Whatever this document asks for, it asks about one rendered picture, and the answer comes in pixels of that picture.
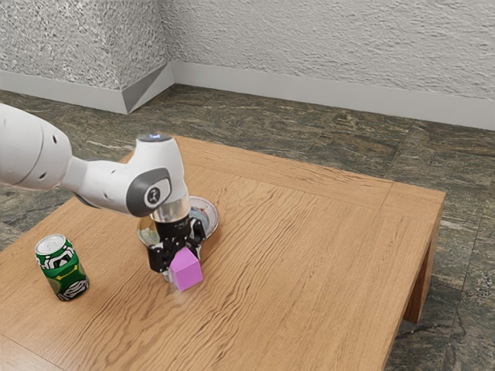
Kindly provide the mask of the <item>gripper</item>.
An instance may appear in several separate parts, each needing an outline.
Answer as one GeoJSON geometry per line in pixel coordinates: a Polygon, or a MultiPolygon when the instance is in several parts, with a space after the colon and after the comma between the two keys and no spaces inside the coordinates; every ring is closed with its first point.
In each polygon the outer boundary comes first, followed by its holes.
{"type": "Polygon", "coordinates": [[[198,248],[206,239],[201,220],[187,216],[173,223],[155,222],[155,226],[160,243],[147,247],[148,262],[152,271],[166,271],[171,258],[183,247],[188,247],[193,255],[198,257],[198,248]]]}

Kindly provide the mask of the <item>pink block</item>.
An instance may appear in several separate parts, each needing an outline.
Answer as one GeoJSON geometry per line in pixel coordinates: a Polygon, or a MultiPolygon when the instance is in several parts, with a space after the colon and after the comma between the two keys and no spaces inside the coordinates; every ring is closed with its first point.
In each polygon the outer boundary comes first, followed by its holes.
{"type": "Polygon", "coordinates": [[[203,280],[200,261],[187,247],[176,253],[169,269],[172,282],[180,291],[185,291],[203,280]]]}

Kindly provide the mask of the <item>grey patterned bowl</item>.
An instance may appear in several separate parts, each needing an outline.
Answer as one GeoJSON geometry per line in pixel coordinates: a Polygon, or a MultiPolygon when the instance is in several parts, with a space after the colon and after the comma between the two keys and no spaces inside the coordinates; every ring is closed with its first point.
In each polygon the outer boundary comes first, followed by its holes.
{"type": "MultiPolygon", "coordinates": [[[[208,239],[219,224],[217,208],[212,202],[198,196],[191,196],[189,202],[191,205],[189,216],[202,222],[208,239]]],[[[145,246],[155,245],[159,242],[155,221],[150,216],[142,217],[138,221],[137,236],[145,246]]]]}

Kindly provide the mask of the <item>green drinks can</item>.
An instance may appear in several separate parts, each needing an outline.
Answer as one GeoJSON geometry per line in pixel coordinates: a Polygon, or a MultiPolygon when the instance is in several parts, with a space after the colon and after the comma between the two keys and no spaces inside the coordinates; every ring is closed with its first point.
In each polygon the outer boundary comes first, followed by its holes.
{"type": "Polygon", "coordinates": [[[42,238],[35,246],[36,262],[61,301],[71,301],[89,288],[73,244],[60,233],[42,238]]]}

